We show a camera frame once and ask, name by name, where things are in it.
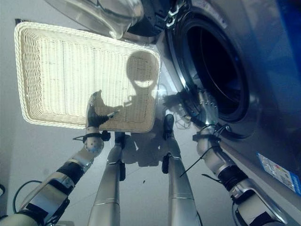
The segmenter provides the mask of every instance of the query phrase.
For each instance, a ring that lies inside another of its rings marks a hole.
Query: cable
[[[79,139],[79,138],[83,138],[84,136],[79,136],[79,137],[75,137],[75,138],[72,138],[72,140],[80,140],[80,141],[83,141],[83,140],[81,140],[81,139]]]
[[[221,182],[220,180],[214,179],[214,178],[212,178],[211,176],[209,176],[208,174],[202,173],[202,176],[207,177],[207,178],[209,178],[209,179],[212,179],[212,180],[216,181],[217,183],[222,184],[222,182]]]
[[[196,160],[196,162],[194,163],[194,164],[192,164],[187,170],[185,170],[181,175],[180,175],[180,177],[181,176],[183,176],[188,170],[190,170],[195,164],[197,164],[197,162],[198,161],[200,161],[202,158],[200,157],[198,160]]]
[[[215,128],[215,125],[214,125],[214,124],[209,124],[209,125],[204,126],[204,127],[199,131],[199,133],[202,132],[204,129],[206,129],[206,128],[209,127],[209,126],[214,126],[214,128]]]
[[[237,221],[236,221],[236,218],[235,218],[235,215],[234,215],[234,204],[235,204],[235,203],[234,203],[234,201],[233,201],[233,203],[232,203],[232,217],[233,217],[235,226],[238,226]]]
[[[198,214],[199,222],[201,223],[201,226],[203,226],[203,222],[202,222],[201,216],[199,215],[198,211],[197,211],[197,214]]]
[[[217,137],[219,137],[220,134],[224,131],[224,129],[226,129],[228,126],[229,126],[228,124],[224,124],[217,131],[215,131],[214,133],[218,133]]]
[[[21,191],[21,189],[25,186],[25,185],[27,185],[27,184],[29,184],[29,183],[42,183],[42,181],[39,181],[39,180],[30,180],[30,181],[27,181],[26,183],[24,183],[21,187],[19,187],[19,189],[16,191],[16,193],[15,193],[15,196],[14,196],[14,199],[13,199],[13,211],[14,211],[14,213],[17,213],[17,210],[16,210],[16,199],[17,199],[17,196],[18,196],[18,194],[19,194],[19,192]]]
[[[204,154],[203,154],[198,160],[196,160],[196,162],[195,162],[194,164],[192,164],[187,170],[185,170],[185,171],[180,175],[180,177],[183,176],[188,170],[190,170],[195,164],[197,164],[197,162],[200,161],[200,160],[204,157],[204,155],[205,155],[210,149],[212,149],[212,148],[214,148],[214,147],[219,147],[219,146],[212,146],[212,147],[208,148],[208,149],[204,152]]]

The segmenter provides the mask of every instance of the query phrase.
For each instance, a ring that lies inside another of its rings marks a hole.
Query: white wicker basket
[[[87,102],[101,90],[96,113],[120,110],[102,129],[146,132],[152,128],[158,53],[90,32],[30,22],[16,26],[15,46],[27,122],[82,129]]]

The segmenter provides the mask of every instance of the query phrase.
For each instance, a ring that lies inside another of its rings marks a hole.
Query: robotic hand
[[[209,128],[208,130],[211,131],[211,134],[213,134],[214,127],[218,122],[218,107],[216,100],[209,92],[202,89],[198,91],[198,99],[201,107],[200,114],[194,117],[186,116],[186,119],[192,121],[199,127],[206,126]]]
[[[94,158],[103,150],[99,126],[117,112],[105,116],[95,113],[94,93],[87,105],[86,135],[84,147],[62,167],[37,186],[23,201],[20,210],[0,221],[0,226],[44,226],[58,222],[69,204],[68,195],[79,179],[92,165]]]
[[[199,101],[203,111],[196,117],[187,117],[202,127],[193,140],[198,143],[200,158],[228,190],[233,204],[238,206],[236,216],[239,223],[248,226],[287,224],[285,215],[274,201],[221,149],[220,139],[214,135],[218,122],[215,99],[207,91],[200,90]]]

